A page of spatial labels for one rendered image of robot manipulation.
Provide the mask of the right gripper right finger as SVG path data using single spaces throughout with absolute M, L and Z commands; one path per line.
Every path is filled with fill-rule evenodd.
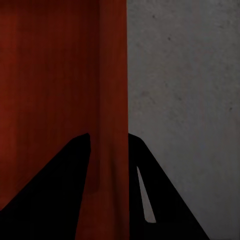
M 137 166 L 156 223 L 145 220 Z M 128 134 L 129 240 L 210 240 L 144 141 Z

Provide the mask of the storage box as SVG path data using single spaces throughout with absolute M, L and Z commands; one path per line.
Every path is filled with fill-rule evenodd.
M 130 240 L 127 0 L 0 0 L 0 211 L 86 133 L 74 240 Z

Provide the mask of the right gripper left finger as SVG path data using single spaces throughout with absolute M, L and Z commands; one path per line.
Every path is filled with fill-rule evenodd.
M 75 240 L 91 154 L 77 136 L 0 211 L 0 240 Z

